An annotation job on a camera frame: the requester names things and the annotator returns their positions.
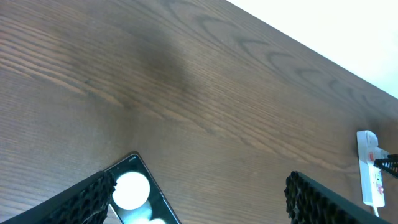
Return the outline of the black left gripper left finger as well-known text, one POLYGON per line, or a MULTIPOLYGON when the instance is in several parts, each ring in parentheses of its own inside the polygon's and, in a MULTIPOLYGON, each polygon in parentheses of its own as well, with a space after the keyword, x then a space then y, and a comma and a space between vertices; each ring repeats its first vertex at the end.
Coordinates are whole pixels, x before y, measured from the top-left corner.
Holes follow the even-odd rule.
POLYGON ((2 224, 103 224, 116 179, 99 171, 2 224))

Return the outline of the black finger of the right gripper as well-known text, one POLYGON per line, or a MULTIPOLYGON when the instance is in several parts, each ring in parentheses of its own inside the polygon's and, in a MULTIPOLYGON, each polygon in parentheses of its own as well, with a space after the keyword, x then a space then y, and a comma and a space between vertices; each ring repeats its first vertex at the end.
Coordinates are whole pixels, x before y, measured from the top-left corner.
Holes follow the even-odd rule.
POLYGON ((387 172, 394 178, 398 179, 398 155, 389 154, 386 158, 376 159, 374 161, 374 166, 380 170, 387 172))

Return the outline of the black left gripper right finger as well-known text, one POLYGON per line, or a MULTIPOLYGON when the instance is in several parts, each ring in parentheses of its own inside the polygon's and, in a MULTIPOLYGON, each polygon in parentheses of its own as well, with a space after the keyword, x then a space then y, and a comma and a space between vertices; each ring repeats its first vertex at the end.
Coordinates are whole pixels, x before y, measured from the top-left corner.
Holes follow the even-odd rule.
POLYGON ((301 172, 293 171, 285 184, 286 212, 293 224, 388 224, 301 172))

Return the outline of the black Samsung Galaxy smartphone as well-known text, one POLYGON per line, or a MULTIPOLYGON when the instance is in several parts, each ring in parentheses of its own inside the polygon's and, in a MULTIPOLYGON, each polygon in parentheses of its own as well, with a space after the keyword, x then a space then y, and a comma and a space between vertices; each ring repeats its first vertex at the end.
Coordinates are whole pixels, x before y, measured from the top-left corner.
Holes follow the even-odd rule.
POLYGON ((122 224, 181 224, 137 151, 106 171, 116 179, 110 207, 122 224))

